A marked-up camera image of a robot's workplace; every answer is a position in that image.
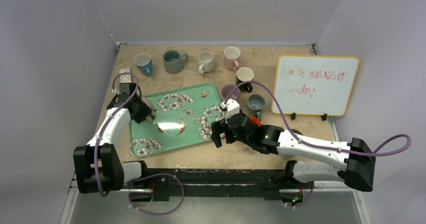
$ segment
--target red handwriting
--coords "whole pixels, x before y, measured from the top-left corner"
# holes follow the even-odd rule
[[[296,69],[292,69],[291,67],[287,67],[284,65],[281,71],[281,76],[299,76],[304,77],[305,70],[296,66]],[[336,71],[311,71],[309,73],[309,78],[313,79],[325,79],[325,80],[333,80],[333,81],[343,81],[345,77],[348,76],[348,72],[336,72]]]
[[[291,88],[288,90],[290,94],[300,94],[300,95],[308,95],[309,98],[312,98],[313,92],[315,92],[315,88],[306,87],[306,83],[301,88]]]
[[[289,75],[293,75],[293,69],[288,68],[288,69],[282,70],[281,76],[289,76]]]
[[[336,74],[336,71],[312,71],[309,74],[309,78],[313,79],[326,79],[326,80],[336,80],[343,81],[344,77],[347,76],[347,72],[341,72]]]
[[[299,66],[297,66],[297,69],[299,70],[299,76],[303,77],[305,71],[303,68],[299,68]]]

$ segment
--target gray wall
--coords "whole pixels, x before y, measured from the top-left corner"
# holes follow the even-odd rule
[[[0,223],[57,223],[115,45],[92,0],[0,0]]]
[[[373,223],[426,219],[425,9],[425,0],[342,0],[317,45],[323,55],[361,59],[348,112],[337,121],[341,139],[373,148],[399,133],[413,139],[406,152],[377,158],[375,187],[365,194]]]
[[[310,44],[340,0],[94,0],[116,41]]]

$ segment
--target floral tray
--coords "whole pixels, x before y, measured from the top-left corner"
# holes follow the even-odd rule
[[[134,156],[198,144],[210,139],[210,124],[225,115],[218,91],[212,83],[202,83],[145,96],[153,106],[153,123],[130,122],[130,149]]]

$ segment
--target cable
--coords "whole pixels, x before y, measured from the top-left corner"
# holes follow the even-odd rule
[[[274,101],[275,101],[275,104],[277,105],[277,107],[278,107],[278,110],[280,111],[280,114],[281,114],[281,117],[282,117],[282,120],[284,121],[284,124],[285,124],[285,126],[287,127],[287,130],[290,132],[290,134],[296,139],[296,140],[298,140],[299,142],[301,142],[302,144],[305,144],[305,145],[307,145],[307,146],[309,146],[309,147],[313,147],[313,148],[318,148],[318,149],[324,149],[324,150],[333,150],[333,151],[337,151],[337,152],[345,152],[345,153],[349,153],[349,154],[354,154],[354,155],[360,155],[360,156],[389,156],[389,155],[395,155],[395,154],[398,154],[398,153],[401,153],[401,152],[403,152],[403,151],[405,151],[405,150],[407,150],[409,147],[410,147],[410,145],[411,145],[411,137],[409,136],[409,135],[407,135],[407,134],[399,134],[399,135],[395,135],[395,136],[393,136],[393,137],[390,137],[389,139],[387,139],[385,142],[383,142],[379,147],[377,147],[377,149],[375,149],[374,151],[373,151],[373,153],[363,153],[363,152],[358,152],[358,151],[353,151],[353,150],[343,150],[343,149],[338,149],[338,148],[333,148],[333,147],[326,147],[326,146],[319,146],[319,145],[314,145],[314,144],[311,144],[311,143],[308,143],[308,142],[306,142],[306,141],[304,141],[304,140],[301,140],[294,132],[293,132],[293,130],[291,130],[291,128],[290,128],[290,125],[287,123],[287,120],[285,120],[285,117],[284,117],[284,114],[283,114],[283,112],[282,112],[282,110],[281,110],[281,107],[280,107],[280,105],[279,105],[279,103],[278,103],[278,100],[275,98],[275,96],[274,96],[274,94],[272,93],[272,91],[270,90],[270,89],[268,89],[265,85],[263,85],[263,84],[261,84],[261,83],[259,83],[259,82],[257,82],[257,81],[245,81],[245,82],[241,82],[240,84],[238,84],[237,86],[235,86],[234,87],[234,89],[232,89],[232,91],[230,92],[230,94],[228,95],[228,98],[225,100],[225,104],[228,102],[228,99],[229,99],[229,97],[231,96],[231,94],[238,88],[238,87],[240,87],[241,85],[243,85],[243,84],[246,84],[246,83],[254,83],[254,84],[257,84],[257,85],[259,85],[259,86],[261,86],[261,87],[263,87],[264,89],[266,89],[266,91],[268,91],[268,93],[271,95],[271,97],[274,99]],[[386,144],[388,144],[389,142],[391,142],[392,140],[394,140],[394,139],[397,139],[397,138],[400,138],[400,137],[405,137],[405,138],[407,138],[407,143],[403,146],[403,147],[401,147],[401,148],[399,148],[399,149],[397,149],[397,150],[394,150],[394,151],[390,151],[390,152],[385,152],[385,153],[378,153],[378,151],[381,149],[381,148],[383,148],[383,146],[385,146]]]
[[[168,174],[168,173],[159,173],[159,174],[149,175],[147,177],[143,177],[143,178],[139,178],[139,179],[133,179],[133,180],[129,181],[129,183],[135,182],[135,181],[147,180],[147,179],[150,179],[150,178],[153,178],[153,177],[156,177],[156,176],[160,176],[160,175],[167,175],[167,176],[173,177],[173,179],[176,179],[176,181],[179,182],[180,188],[182,189],[182,198],[180,199],[179,204],[175,208],[173,208],[172,210],[167,211],[167,212],[161,212],[161,213],[152,212],[152,211],[140,209],[139,207],[135,206],[132,203],[132,199],[130,198],[131,193],[129,193],[129,203],[130,203],[129,207],[133,207],[135,210],[138,210],[138,211],[144,212],[146,214],[150,214],[150,215],[167,215],[167,214],[170,214],[170,213],[176,211],[180,207],[180,205],[182,205],[183,200],[185,199],[185,191],[183,189],[182,182],[175,175],[171,175],[171,174]]]
[[[293,206],[293,208],[299,208],[299,207],[301,207],[301,206],[303,206],[303,205],[305,205],[305,203],[307,202],[307,200],[309,200],[309,198],[310,198],[310,195],[312,195],[312,192],[313,192],[313,189],[315,188],[315,185],[312,183],[312,187],[310,188],[310,192],[309,192],[309,194],[307,195],[307,197],[302,201],[302,203],[301,204],[299,204],[299,205],[294,205]]]
[[[113,119],[113,117],[132,99],[133,96],[135,96],[137,89],[139,88],[139,80],[136,77],[135,74],[131,73],[131,72],[123,72],[120,73],[119,75],[117,75],[114,80],[113,80],[113,90],[115,90],[115,83],[116,83],[116,79],[119,78],[121,75],[125,75],[125,74],[129,74],[131,76],[133,76],[134,80],[136,81],[136,87],[133,90],[132,94],[130,94],[130,96],[126,99],[126,101],[124,101],[105,121],[105,124],[102,125],[102,128],[99,130],[99,136],[96,139],[96,143],[94,145],[94,157],[93,157],[93,164],[94,164],[94,174],[96,176],[96,183],[97,183],[97,188],[99,190],[99,193],[102,197],[107,196],[108,193],[104,193],[103,189],[102,189],[102,184],[100,182],[100,175],[99,175],[99,166],[97,164],[97,150],[99,148],[99,144],[101,141],[101,136],[103,135],[103,133],[105,132],[105,129],[107,128],[108,124],[111,122],[111,120]]]

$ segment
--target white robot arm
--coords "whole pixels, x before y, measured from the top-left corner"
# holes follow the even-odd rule
[[[352,142],[325,141],[316,138],[296,135],[290,131],[276,126],[253,123],[240,111],[240,105],[229,100],[221,103],[221,108],[226,111],[224,120],[212,124],[213,135],[211,139],[219,148],[222,145],[219,134],[225,133],[228,144],[240,141],[263,154],[293,155],[315,160],[314,162],[297,161],[293,163],[292,177],[301,182],[310,181],[340,181],[347,186],[361,190],[371,191],[375,157],[351,155],[341,150],[356,150],[372,153],[364,141],[353,138]],[[337,148],[338,151],[314,148],[302,143],[306,141],[316,146]]]
[[[116,152],[116,144],[130,121],[140,123],[152,112],[141,100],[141,96],[134,95],[128,101],[136,87],[135,83],[121,83],[120,94],[109,103],[106,118],[96,135],[85,146],[75,148],[74,167],[81,193],[99,191],[93,167],[94,149],[98,140],[97,156],[101,161],[99,178],[104,191],[120,190],[124,183],[144,176],[146,165],[143,161],[121,163]],[[125,101],[128,101],[126,106],[119,109]]]

